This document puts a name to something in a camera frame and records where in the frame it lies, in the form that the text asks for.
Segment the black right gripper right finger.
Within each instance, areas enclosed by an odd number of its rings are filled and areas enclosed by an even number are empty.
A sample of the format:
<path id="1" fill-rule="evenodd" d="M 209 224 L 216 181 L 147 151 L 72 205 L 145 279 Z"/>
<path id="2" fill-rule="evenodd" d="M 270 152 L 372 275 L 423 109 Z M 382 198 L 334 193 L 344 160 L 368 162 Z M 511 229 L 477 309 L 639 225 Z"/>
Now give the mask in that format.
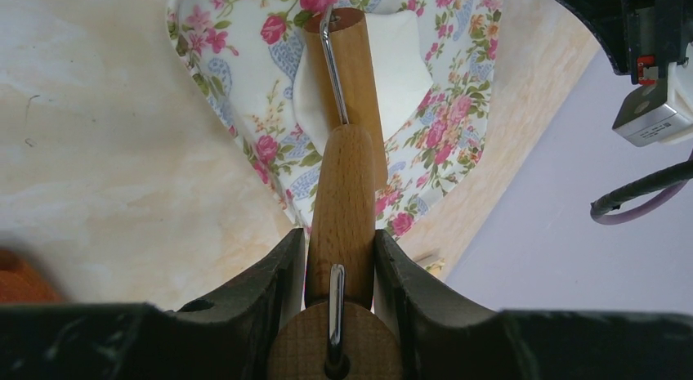
<path id="1" fill-rule="evenodd" d="M 492 311 L 374 238 L 377 316 L 407 379 L 689 379 L 692 318 L 632 311 Z"/>

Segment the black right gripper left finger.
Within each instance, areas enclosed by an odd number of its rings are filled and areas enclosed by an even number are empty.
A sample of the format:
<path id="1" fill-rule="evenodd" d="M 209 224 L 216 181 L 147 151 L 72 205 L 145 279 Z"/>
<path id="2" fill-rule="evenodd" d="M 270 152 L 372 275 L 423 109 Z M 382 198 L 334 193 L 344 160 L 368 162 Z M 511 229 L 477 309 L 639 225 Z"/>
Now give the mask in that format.
<path id="1" fill-rule="evenodd" d="M 1 308 L 4 379 L 262 379 L 302 304 L 305 235 L 176 311 L 146 303 Z"/>

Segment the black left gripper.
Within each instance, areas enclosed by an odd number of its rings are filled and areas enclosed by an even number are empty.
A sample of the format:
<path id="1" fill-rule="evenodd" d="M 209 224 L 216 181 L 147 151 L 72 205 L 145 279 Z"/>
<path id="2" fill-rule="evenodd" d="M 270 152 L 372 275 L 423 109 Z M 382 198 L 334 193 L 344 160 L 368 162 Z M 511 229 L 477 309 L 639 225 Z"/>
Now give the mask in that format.
<path id="1" fill-rule="evenodd" d="M 692 0 L 554 0 L 592 33 L 614 72 L 666 78 L 692 63 Z"/>

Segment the wooden dough roller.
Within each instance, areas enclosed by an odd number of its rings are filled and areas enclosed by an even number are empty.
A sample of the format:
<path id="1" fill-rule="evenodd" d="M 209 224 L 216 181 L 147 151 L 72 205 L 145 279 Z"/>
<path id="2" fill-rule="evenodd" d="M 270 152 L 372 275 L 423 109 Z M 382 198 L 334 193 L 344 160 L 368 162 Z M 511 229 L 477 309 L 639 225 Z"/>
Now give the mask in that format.
<path id="1" fill-rule="evenodd" d="M 373 313 L 375 193 L 387 179 L 365 14 L 328 5 L 304 25 L 329 138 L 308 242 L 305 309 L 278 333 L 269 379 L 400 379 L 393 332 Z"/>

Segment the white dough piece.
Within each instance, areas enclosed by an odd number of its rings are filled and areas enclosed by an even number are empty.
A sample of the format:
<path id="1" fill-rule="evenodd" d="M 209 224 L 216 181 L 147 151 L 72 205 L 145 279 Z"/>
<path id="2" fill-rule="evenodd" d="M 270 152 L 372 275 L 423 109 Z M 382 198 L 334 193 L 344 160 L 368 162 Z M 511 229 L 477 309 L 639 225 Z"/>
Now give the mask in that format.
<path id="1" fill-rule="evenodd" d="M 385 141 L 415 113 L 433 84 L 419 51 L 418 17 L 411 11 L 365 15 L 378 108 Z M 293 109 L 299 127 L 318 150 L 328 140 L 326 113 L 313 65 L 304 49 L 293 82 Z"/>

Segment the white floral tray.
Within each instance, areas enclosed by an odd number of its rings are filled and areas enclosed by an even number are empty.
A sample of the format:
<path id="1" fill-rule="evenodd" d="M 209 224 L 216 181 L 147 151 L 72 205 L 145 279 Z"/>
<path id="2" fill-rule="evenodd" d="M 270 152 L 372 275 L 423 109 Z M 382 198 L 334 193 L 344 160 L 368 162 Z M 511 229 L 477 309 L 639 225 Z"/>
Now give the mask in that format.
<path id="1" fill-rule="evenodd" d="M 295 80 L 304 24 L 329 2 L 414 18 L 431 86 L 385 135 L 376 225 L 401 237 L 479 162 L 503 0 L 169 0 L 171 44 L 293 223 L 309 227 L 321 152 L 300 126 Z"/>

